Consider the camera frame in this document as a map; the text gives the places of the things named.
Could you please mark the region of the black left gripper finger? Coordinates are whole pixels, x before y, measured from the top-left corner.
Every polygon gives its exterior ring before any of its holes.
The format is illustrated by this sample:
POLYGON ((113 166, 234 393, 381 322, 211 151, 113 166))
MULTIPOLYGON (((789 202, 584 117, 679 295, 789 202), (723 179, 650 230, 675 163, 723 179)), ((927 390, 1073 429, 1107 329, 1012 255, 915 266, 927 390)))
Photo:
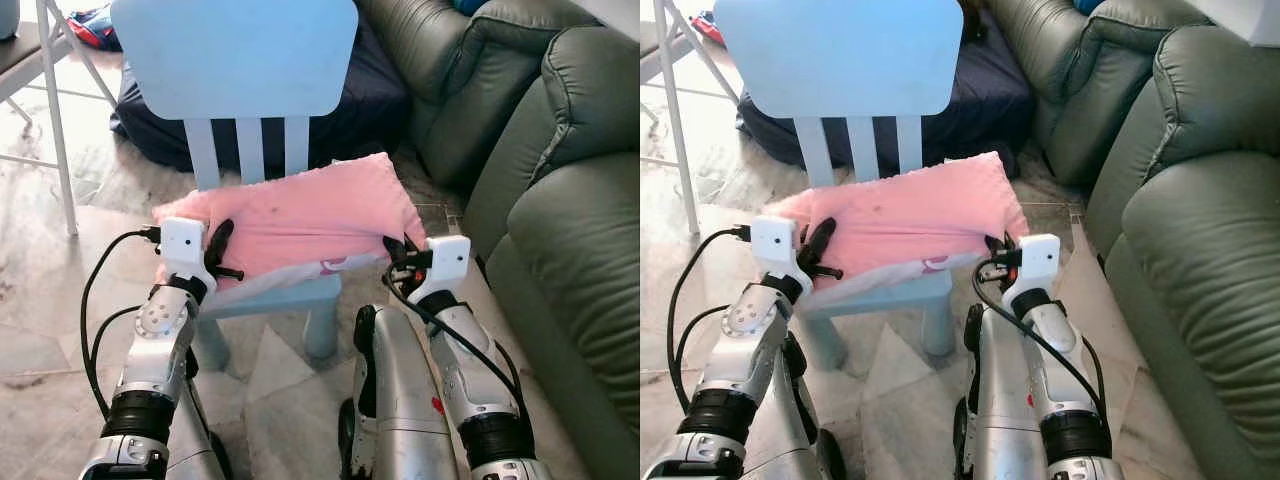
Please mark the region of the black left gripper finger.
POLYGON ((228 218, 212 230, 204 251, 204 264, 210 273, 230 273, 230 269, 224 268, 221 264, 234 228, 234 221, 228 218))
POLYGON ((803 229, 803 266, 819 268, 822 256, 829 246, 832 234, 837 228, 833 218, 827 218, 818 223, 812 223, 803 229))

